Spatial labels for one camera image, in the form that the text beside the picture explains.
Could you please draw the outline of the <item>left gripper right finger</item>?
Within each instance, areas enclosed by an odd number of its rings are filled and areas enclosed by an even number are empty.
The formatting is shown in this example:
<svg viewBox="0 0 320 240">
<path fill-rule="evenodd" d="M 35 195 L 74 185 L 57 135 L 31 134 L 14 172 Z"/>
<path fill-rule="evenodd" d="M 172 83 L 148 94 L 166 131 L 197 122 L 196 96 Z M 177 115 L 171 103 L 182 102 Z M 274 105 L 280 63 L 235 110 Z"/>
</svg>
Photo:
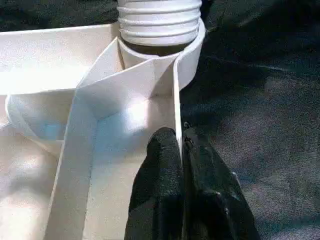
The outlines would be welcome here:
<svg viewBox="0 0 320 240">
<path fill-rule="evenodd" d="M 253 240 L 255 218 L 232 172 L 200 127 L 183 124 L 188 240 Z"/>
</svg>

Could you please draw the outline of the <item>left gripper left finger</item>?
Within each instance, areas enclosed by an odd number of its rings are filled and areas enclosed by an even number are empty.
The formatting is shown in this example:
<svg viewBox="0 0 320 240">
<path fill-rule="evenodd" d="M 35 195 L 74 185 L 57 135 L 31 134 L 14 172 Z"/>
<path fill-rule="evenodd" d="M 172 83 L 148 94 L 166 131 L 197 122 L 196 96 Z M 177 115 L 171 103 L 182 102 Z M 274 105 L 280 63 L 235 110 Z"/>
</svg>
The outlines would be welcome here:
<svg viewBox="0 0 320 240">
<path fill-rule="evenodd" d="M 149 139 L 146 157 L 132 185 L 126 238 L 179 240 L 184 196 L 179 145 L 172 128 L 161 127 Z"/>
</svg>

